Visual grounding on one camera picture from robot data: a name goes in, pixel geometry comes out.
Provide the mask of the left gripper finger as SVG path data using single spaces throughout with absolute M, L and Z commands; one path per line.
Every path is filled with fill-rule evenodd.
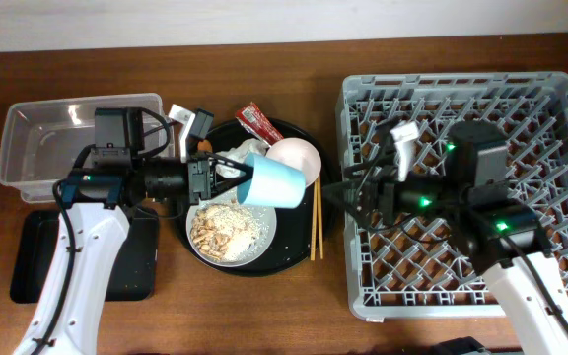
M 206 156 L 211 161 L 214 172 L 222 178 L 252 177 L 253 167 L 239 163 L 219 154 L 207 152 Z
M 249 175 L 242 175 L 234 178 L 217 178 L 216 175 L 209 178 L 209 197 L 211 199 L 247 182 L 250 181 L 251 177 Z

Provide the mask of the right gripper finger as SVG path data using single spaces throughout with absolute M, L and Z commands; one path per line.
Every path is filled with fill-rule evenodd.
M 388 173 L 387 166 L 355 165 L 343 171 L 343 181 L 325 184 L 321 188 L 324 197 L 329 195 L 344 197 L 351 194 L 355 197 L 376 197 L 382 177 Z
M 365 230 L 372 228 L 373 214 L 376 210 L 376 196 L 374 194 L 356 189 L 324 189 L 322 197 L 337 209 L 343 210 L 359 227 Z

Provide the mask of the white tissue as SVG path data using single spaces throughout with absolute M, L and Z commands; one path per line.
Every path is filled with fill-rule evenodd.
M 270 148 L 268 143 L 262 142 L 256 138 L 245 140 L 240 146 L 231 148 L 227 151 L 217 152 L 217 155 L 228 158 L 237 163 L 242 163 L 249 153 L 264 156 Z M 229 166 L 216 166 L 216 173 L 222 178 L 237 178 L 241 172 L 239 170 L 230 168 Z

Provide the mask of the light blue plastic cup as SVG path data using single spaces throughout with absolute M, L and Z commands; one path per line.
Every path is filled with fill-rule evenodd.
M 244 164 L 252 167 L 253 173 L 237 187 L 240 204 L 284 209 L 301 204 L 306 191 L 301 171 L 255 153 L 249 153 Z

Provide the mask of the wooden chopstick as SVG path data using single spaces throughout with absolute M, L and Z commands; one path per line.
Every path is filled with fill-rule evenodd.
M 323 252 L 323 222 L 322 222 L 322 196 L 321 196 L 321 177 L 316 181 L 316 200 L 317 200 L 317 241 L 319 242 L 319 258 L 324 258 Z
M 313 212 L 312 212 L 312 230 L 310 244 L 310 261 L 315 261 L 316 257 L 316 240 L 317 240 L 317 217 L 318 217 L 318 179 L 313 184 Z

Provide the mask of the pink bowl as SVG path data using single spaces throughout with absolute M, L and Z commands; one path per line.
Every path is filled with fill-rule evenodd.
M 305 176 L 306 187 L 312 185 L 320 175 L 320 153 L 313 144 L 304 139 L 284 138 L 268 149 L 266 157 L 301 171 Z

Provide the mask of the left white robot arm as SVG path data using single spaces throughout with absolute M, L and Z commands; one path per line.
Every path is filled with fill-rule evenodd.
M 54 254 L 18 354 L 94 354 L 116 258 L 147 198 L 196 205 L 251 180 L 254 168 L 211 152 L 163 158 L 145 148 L 143 107 L 98 108 L 95 141 L 52 187 Z

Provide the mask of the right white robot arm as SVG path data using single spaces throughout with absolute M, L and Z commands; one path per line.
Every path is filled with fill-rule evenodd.
M 568 296 L 551 241 L 536 213 L 509 197 L 507 139 L 493 123 L 451 126 L 441 176 L 411 170 L 415 123 L 388 126 L 380 151 L 348 167 L 323 198 L 370 234 L 416 218 L 443 219 L 447 238 L 493 294 L 527 354 L 568 354 Z

